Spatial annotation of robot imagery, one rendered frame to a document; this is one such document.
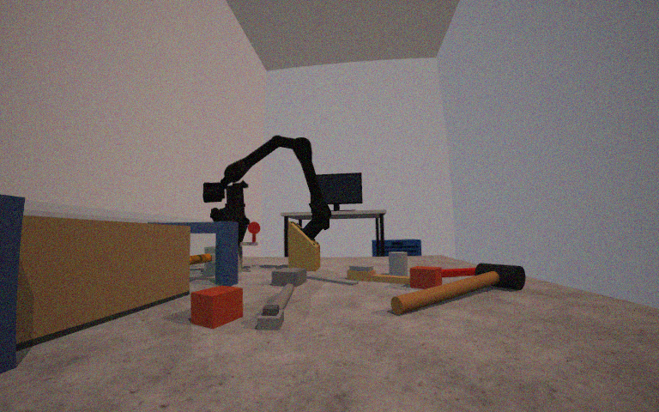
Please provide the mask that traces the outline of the black-headed mallet with wooden handle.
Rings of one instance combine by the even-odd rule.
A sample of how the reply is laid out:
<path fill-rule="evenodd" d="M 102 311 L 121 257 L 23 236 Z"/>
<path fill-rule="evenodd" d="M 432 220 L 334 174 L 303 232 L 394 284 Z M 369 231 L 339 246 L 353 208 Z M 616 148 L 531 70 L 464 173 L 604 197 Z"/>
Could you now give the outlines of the black-headed mallet with wooden handle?
<path fill-rule="evenodd" d="M 391 309 L 395 314 L 400 315 L 488 286 L 521 290 L 526 280 L 524 271 L 523 267 L 516 265 L 482 263 L 476 266 L 473 277 L 394 297 L 391 300 Z"/>

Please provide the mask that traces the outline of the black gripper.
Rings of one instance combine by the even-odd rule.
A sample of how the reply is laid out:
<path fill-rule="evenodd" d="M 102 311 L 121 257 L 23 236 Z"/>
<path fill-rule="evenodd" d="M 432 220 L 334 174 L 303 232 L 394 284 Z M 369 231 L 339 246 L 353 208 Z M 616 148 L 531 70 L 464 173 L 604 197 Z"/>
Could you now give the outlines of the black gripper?
<path fill-rule="evenodd" d="M 243 241 L 246 229 L 251 224 L 250 220 L 246 218 L 245 215 L 245 203 L 244 200 L 235 199 L 235 200 L 228 200 L 226 205 L 228 207 L 229 215 L 223 216 L 221 218 L 221 221 L 238 222 L 238 236 L 239 236 L 239 247 L 240 247 L 240 242 Z"/>

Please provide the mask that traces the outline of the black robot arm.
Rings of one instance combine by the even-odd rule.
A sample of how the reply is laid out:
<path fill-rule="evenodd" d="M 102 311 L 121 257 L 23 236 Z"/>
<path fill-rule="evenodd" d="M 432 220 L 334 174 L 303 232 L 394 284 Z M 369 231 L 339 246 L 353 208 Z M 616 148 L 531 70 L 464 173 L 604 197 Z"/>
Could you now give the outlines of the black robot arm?
<path fill-rule="evenodd" d="M 283 147 L 293 150 L 295 156 L 298 158 L 305 179 L 311 193 L 311 207 L 312 216 L 310 222 L 300 230 L 310 239 L 315 241 L 315 237 L 323 230 L 330 228 L 331 210 L 325 202 L 317 175 L 312 164 L 311 143 L 304 137 L 290 138 L 285 136 L 273 136 L 265 144 L 248 154 L 241 160 L 235 161 L 226 168 L 224 172 L 224 179 L 220 183 L 203 183 L 203 201 L 205 203 L 222 202 L 225 198 L 225 190 L 228 200 L 240 199 L 244 200 L 243 188 L 248 188 L 249 185 L 244 182 L 237 183 L 255 164 L 262 158 L 273 152 L 275 149 Z M 230 183 L 237 183 L 230 186 Z M 229 215 L 228 207 L 225 204 L 224 209 L 211 209 L 210 218 L 213 221 L 220 221 L 225 215 Z"/>

